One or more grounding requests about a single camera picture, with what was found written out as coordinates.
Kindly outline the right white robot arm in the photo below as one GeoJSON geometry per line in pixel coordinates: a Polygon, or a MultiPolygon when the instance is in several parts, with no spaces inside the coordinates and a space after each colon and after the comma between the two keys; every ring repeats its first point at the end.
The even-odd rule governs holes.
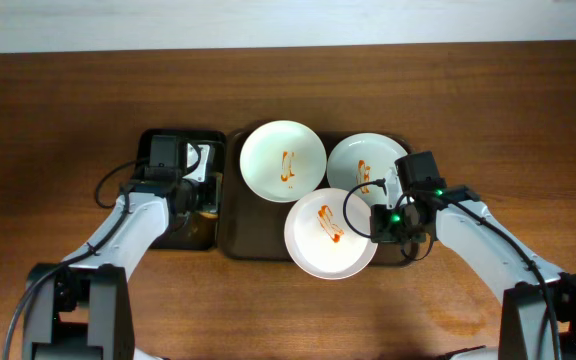
{"type": "Polygon", "coordinates": [[[456,253],[502,305],[499,343],[449,359],[576,359],[576,274],[530,250],[465,185],[447,186],[432,153],[406,155],[375,180],[387,197],[371,208],[370,239],[421,242],[456,253]]]}

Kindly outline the pale grey plate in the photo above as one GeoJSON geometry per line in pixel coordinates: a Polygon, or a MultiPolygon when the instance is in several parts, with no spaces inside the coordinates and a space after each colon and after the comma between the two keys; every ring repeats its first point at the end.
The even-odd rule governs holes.
{"type": "MultiPolygon", "coordinates": [[[[395,161],[408,154],[396,140],[376,133],[360,133],[341,140],[327,161],[326,177],[331,188],[349,192],[355,186],[384,179],[395,161]]],[[[386,205],[384,190],[375,185],[362,186],[352,195],[367,206],[386,205]]]]}

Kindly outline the green and orange sponge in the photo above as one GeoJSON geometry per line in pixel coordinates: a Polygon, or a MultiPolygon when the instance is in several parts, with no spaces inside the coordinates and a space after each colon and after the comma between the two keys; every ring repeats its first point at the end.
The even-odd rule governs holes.
{"type": "Polygon", "coordinates": [[[207,218],[207,219],[216,220],[219,218],[219,215],[217,213],[214,213],[214,212],[198,211],[197,214],[204,217],[204,218],[207,218]]]}

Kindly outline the white plate front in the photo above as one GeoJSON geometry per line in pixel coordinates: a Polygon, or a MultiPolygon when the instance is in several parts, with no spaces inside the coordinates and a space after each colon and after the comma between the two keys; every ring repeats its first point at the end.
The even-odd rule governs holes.
{"type": "Polygon", "coordinates": [[[363,270],[377,245],[362,235],[370,230],[370,208],[335,188],[318,189],[297,201],[284,224],[292,260],[306,273],[341,280],[363,270]]]}

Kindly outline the white plate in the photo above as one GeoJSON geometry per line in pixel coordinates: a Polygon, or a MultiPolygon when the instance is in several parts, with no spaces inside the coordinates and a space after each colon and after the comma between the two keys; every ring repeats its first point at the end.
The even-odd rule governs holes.
{"type": "Polygon", "coordinates": [[[253,130],[239,155],[240,172],[249,189],[276,203],[297,201],[313,192],[326,167],[320,137],[290,120],[272,121],[253,130]]]}
{"type": "Polygon", "coordinates": [[[363,270],[377,245],[362,235],[370,230],[370,208],[335,188],[318,189],[297,201],[284,224],[292,260],[306,273],[341,280],[363,270]]]}

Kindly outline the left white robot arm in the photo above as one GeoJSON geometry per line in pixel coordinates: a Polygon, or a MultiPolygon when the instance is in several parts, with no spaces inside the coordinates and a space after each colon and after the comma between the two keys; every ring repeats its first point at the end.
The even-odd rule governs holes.
{"type": "Polygon", "coordinates": [[[135,345],[128,282],[149,248],[188,234],[195,215],[219,214],[226,137],[219,131],[151,129],[109,216],[58,263],[27,277],[2,350],[23,325],[24,359],[146,359],[135,345]]]}

